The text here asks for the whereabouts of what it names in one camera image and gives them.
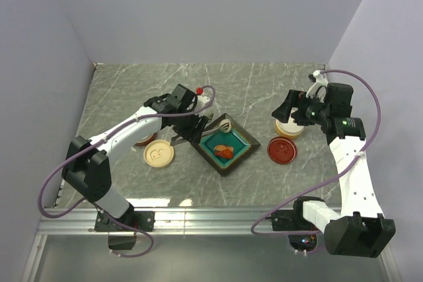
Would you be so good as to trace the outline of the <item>metal tongs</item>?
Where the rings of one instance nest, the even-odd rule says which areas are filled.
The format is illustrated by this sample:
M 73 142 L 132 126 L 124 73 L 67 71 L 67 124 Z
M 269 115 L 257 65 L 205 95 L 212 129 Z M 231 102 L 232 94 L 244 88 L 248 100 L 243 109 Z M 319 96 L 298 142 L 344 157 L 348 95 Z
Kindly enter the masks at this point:
M 218 133 L 218 132 L 221 132 L 219 130 L 219 127 L 213 128 L 213 129 L 209 129 L 209 130 L 206 130 L 206 131 L 203 131 L 202 132 L 202 137 L 205 137 L 205 136 L 208 136 L 208 135 L 212 135 L 212 134 Z M 181 136 L 177 135 L 177 136 L 174 136 L 171 139 L 170 146 L 174 147 L 174 146 L 177 146 L 177 145 L 182 144 L 182 143 L 185 143 L 185 142 L 187 142 L 186 139 L 184 139 Z

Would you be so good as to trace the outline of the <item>white egg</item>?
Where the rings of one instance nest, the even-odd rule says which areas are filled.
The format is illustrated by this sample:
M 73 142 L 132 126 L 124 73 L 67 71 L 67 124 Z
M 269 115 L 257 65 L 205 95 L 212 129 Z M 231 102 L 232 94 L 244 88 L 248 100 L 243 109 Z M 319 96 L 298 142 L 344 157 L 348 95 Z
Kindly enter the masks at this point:
M 222 133 L 229 133 L 232 129 L 232 123 L 229 119 L 224 119 L 219 123 L 219 130 Z

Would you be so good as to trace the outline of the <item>salmon piece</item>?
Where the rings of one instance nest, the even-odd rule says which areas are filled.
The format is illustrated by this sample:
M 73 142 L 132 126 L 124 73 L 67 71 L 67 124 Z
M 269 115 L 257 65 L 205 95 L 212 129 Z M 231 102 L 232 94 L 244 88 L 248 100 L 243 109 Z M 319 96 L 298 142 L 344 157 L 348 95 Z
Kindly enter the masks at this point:
M 220 151 L 223 152 L 225 150 L 231 151 L 233 152 L 234 148 L 232 146 L 228 146 L 228 145 L 216 145 L 214 147 L 214 151 Z

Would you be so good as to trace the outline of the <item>red fried chicken piece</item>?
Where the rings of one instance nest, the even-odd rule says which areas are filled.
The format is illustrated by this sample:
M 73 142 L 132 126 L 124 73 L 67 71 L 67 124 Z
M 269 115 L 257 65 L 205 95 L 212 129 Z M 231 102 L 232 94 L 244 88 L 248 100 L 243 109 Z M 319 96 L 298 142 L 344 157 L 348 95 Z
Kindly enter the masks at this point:
M 223 158 L 225 160 L 231 160 L 234 156 L 233 152 L 225 150 L 223 152 L 220 151 L 214 151 L 214 155 L 220 158 Z

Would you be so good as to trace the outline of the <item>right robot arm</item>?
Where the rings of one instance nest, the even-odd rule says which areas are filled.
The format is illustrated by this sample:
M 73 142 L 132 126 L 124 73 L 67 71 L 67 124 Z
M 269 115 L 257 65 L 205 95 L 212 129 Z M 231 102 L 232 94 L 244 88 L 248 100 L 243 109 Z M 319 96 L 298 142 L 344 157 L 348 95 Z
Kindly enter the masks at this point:
M 340 175 L 341 210 L 321 198 L 301 195 L 294 200 L 295 230 L 323 233 L 329 254 L 376 258 L 396 232 L 378 203 L 363 147 L 367 139 L 361 119 L 353 118 L 350 85 L 329 83 L 319 100 L 305 91 L 290 90 L 272 116 L 282 123 L 293 119 L 300 126 L 319 125 Z

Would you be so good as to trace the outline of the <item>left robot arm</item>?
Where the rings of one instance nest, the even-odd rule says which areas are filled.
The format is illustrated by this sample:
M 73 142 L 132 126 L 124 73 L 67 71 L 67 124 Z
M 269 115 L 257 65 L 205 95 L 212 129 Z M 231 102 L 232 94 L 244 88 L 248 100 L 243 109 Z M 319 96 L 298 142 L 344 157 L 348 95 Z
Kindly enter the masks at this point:
M 165 127 L 190 143 L 200 142 L 208 122 L 203 111 L 214 96 L 177 85 L 171 93 L 154 96 L 133 115 L 108 131 L 74 138 L 67 152 L 62 178 L 88 202 L 102 209 L 118 230 L 135 225 L 133 205 L 114 189 L 111 164 L 136 142 Z

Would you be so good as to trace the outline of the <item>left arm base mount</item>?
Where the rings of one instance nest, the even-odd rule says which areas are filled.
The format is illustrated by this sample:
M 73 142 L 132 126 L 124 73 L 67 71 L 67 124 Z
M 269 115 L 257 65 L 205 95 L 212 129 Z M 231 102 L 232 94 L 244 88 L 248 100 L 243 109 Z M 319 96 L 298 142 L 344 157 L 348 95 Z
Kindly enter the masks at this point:
M 155 223 L 154 211 L 135 211 L 130 209 L 120 218 L 115 219 L 105 211 L 97 213 L 95 232 L 108 233 L 108 248 L 111 253 L 123 258 L 135 258 L 150 252 L 154 246 L 153 232 Z M 144 235 L 149 239 L 149 246 L 140 254 L 122 254 L 132 251 L 137 242 L 138 235 Z

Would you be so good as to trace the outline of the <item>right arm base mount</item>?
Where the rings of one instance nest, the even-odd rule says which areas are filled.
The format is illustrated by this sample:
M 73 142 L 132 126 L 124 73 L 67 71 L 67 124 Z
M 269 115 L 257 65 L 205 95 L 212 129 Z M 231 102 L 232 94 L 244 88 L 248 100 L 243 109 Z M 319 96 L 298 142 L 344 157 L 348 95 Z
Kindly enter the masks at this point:
M 287 232 L 289 245 L 295 254 L 314 254 L 324 249 L 318 240 L 315 225 L 296 215 L 293 209 L 278 210 L 267 217 L 271 221 L 273 232 Z

